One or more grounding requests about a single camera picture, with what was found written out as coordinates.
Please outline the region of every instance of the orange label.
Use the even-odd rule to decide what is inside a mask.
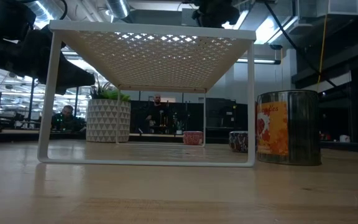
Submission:
[[[288,155],[287,103],[262,103],[257,106],[258,152]]]

